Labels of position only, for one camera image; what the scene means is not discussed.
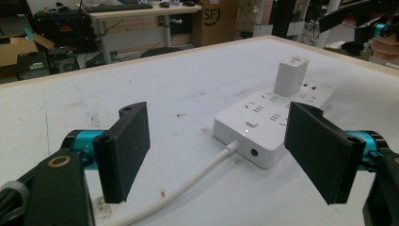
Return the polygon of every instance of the white power strip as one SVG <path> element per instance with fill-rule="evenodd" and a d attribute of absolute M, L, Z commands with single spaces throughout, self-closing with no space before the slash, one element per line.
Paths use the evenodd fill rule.
<path fill-rule="evenodd" d="M 215 116 L 214 136 L 225 144 L 237 139 L 241 142 L 238 153 L 261 168 L 272 167 L 287 152 L 283 142 L 290 103 L 326 110 L 335 93 L 335 88 L 312 81 L 299 86 L 289 97 L 271 86 L 227 108 Z"/>

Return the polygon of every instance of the table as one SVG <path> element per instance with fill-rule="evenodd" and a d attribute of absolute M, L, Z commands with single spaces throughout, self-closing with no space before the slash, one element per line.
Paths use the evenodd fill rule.
<path fill-rule="evenodd" d="M 96 12 L 89 13 L 88 15 L 99 27 L 104 59 L 106 63 L 110 63 L 111 56 L 109 52 L 113 50 L 154 44 L 159 41 L 164 41 L 165 46 L 170 47 L 170 26 L 168 16 L 174 14 L 194 13 L 199 10 L 201 10 L 200 6 L 185 7 L 180 4 L 179 6 L 172 6 L 170 8 L 160 8 L 158 5 L 154 5 L 153 8 L 148 9 Z M 131 30 L 121 33 L 106 34 L 104 31 L 105 21 L 117 21 L 123 18 L 138 16 L 163 16 L 164 26 L 159 26 L 154 29 Z"/>
<path fill-rule="evenodd" d="M 186 181 L 224 145 L 214 116 L 274 84 L 279 62 L 310 60 L 306 77 L 337 89 L 325 117 L 370 129 L 399 150 L 399 71 L 274 37 L 152 56 L 0 86 L 0 185 L 58 150 L 74 129 L 108 129 L 126 105 L 146 101 L 152 146 L 128 201 L 99 205 L 97 171 L 87 171 L 98 225 L 147 207 Z M 271 169 L 234 154 L 176 202 L 136 225 L 363 225 L 374 180 L 359 171 L 348 204 L 328 206 L 286 153 Z"/>

